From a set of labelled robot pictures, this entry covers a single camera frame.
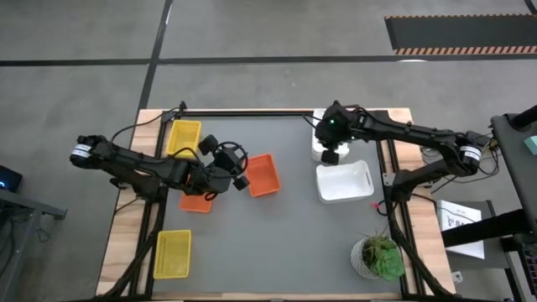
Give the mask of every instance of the orange plastic tray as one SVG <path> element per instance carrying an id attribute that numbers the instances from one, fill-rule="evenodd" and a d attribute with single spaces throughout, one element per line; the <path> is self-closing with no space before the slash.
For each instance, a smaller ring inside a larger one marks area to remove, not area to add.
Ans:
<path id="1" fill-rule="evenodd" d="M 211 211 L 212 200 L 205 200 L 205 195 L 185 195 L 181 196 L 179 208 L 183 211 L 194 211 L 208 213 Z"/>
<path id="2" fill-rule="evenodd" d="M 279 191 L 278 173 L 272 155 L 263 154 L 248 158 L 246 176 L 250 181 L 250 195 L 259 197 Z"/>

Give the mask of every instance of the wooden table frame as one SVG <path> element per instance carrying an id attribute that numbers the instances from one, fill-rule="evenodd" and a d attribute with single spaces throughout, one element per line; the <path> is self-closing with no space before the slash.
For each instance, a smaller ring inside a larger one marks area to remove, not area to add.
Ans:
<path id="1" fill-rule="evenodd" d="M 200 110 L 187 110 L 185 114 L 196 116 L 214 116 L 215 114 L 220 116 L 263 116 L 269 115 L 274 112 L 279 112 L 280 116 L 290 115 L 297 116 L 300 114 L 311 114 L 311 108 L 297 108 L 297 109 L 200 109 Z M 412 120 L 410 110 L 408 108 L 389 108 L 389 109 L 377 109 L 387 110 L 389 116 L 398 122 L 408 122 Z M 163 109 L 146 109 L 141 110 L 138 114 L 137 123 L 147 122 L 157 117 L 163 112 Z M 160 155 L 163 155 L 165 149 L 162 142 L 166 141 L 168 135 L 166 128 L 161 127 L 161 119 L 157 118 L 154 122 L 148 125 L 137 127 L 134 130 L 133 141 L 131 143 L 131 149 L 137 152 L 141 152 L 147 155 L 155 156 L 155 151 L 159 150 Z M 392 164 L 394 156 L 390 156 L 389 145 L 387 142 L 382 142 L 383 159 L 385 168 L 388 172 L 391 172 L 397 164 Z M 394 142 L 393 147 L 396 151 L 397 158 L 399 158 L 399 168 L 401 169 L 417 169 L 423 166 L 424 162 L 421 158 L 420 149 L 418 146 L 404 143 Z M 415 193 L 419 193 L 424 196 L 430 196 L 430 193 L 425 188 L 417 188 Z M 132 190 L 121 190 L 117 199 L 117 207 L 126 204 L 134 198 Z M 154 225 L 156 217 L 156 210 L 158 205 L 145 204 L 143 200 L 134 202 L 132 205 L 122 209 L 118 212 L 112 221 L 112 228 L 110 231 L 110 237 L 108 238 L 107 250 L 102 264 L 102 270 L 100 273 L 96 294 L 106 293 L 117 281 L 117 279 L 124 272 L 125 268 L 130 264 L 134 254 L 139 245 L 140 232 L 144 235 L 147 234 L 148 227 Z M 396 217 L 398 219 L 399 227 L 406 231 L 410 229 L 414 234 L 415 245 L 417 247 L 418 254 L 423 260 L 427 268 L 438 279 L 441 285 L 452 293 L 455 293 L 455 286 L 451 279 L 451 270 L 449 263 L 447 262 L 446 250 L 444 249 L 443 241 L 441 238 L 441 231 L 436 220 L 436 213 L 434 205 L 418 197 L 412 197 L 407 203 L 408 212 L 404 213 L 404 208 L 401 206 L 396 211 Z M 404 223 L 404 214 L 409 216 L 407 224 Z M 253 293 L 199 293 L 199 294 L 178 294 L 178 293 L 166 293 L 151 295 L 152 290 L 146 291 L 148 284 L 151 284 L 152 280 L 148 276 L 150 275 L 149 267 L 151 253 L 144 259 L 142 267 L 140 269 L 140 278 L 138 281 L 139 293 L 145 293 L 146 297 L 152 299 L 400 299 L 401 294 L 398 293 L 375 293 L 375 294 L 253 294 Z M 416 283 L 414 278 L 413 267 L 404 253 L 405 263 L 405 282 L 408 287 L 408 293 L 417 294 L 419 284 Z M 425 292 L 431 294 L 430 290 L 425 286 Z"/>

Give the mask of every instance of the white plastic container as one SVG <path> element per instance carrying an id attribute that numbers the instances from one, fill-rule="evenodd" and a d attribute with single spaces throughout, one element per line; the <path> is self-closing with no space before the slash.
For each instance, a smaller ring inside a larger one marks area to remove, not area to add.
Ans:
<path id="1" fill-rule="evenodd" d="M 319 200 L 325 204 L 361 200 L 375 191 L 368 163 L 363 160 L 328 167 L 318 165 L 316 172 Z"/>
<path id="2" fill-rule="evenodd" d="M 313 111 L 313 119 L 312 122 L 315 126 L 317 126 L 317 123 L 319 123 L 319 120 L 317 118 L 322 118 L 322 116 L 325 114 L 326 109 L 324 108 L 317 108 Z M 321 156 L 323 151 L 325 151 L 326 148 L 324 148 L 320 143 L 319 140 L 315 137 L 315 129 L 311 129 L 311 158 L 316 161 L 321 161 Z M 339 159 L 343 159 L 344 157 L 349 154 L 349 147 L 348 143 L 342 143 L 337 149 L 336 153 L 339 154 Z"/>

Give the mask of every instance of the yellow basket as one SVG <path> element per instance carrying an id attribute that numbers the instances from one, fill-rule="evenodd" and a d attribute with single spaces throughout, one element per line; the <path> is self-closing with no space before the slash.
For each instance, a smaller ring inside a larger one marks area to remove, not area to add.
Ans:
<path id="1" fill-rule="evenodd" d="M 173 155 L 182 148 L 191 148 L 194 152 L 198 150 L 200 140 L 201 122 L 176 120 L 169 133 L 166 154 Z M 191 151 L 185 150 L 176 154 L 175 157 L 194 158 Z"/>
<path id="2" fill-rule="evenodd" d="M 162 231 L 157 240 L 153 278 L 186 278 L 190 270 L 190 230 Z"/>

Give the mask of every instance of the floor mat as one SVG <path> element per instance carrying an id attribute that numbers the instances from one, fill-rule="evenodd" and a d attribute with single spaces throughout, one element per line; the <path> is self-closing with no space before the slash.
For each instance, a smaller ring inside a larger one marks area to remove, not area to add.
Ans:
<path id="1" fill-rule="evenodd" d="M 397 55 L 500 55 L 537 52 L 531 14 L 387 16 Z"/>

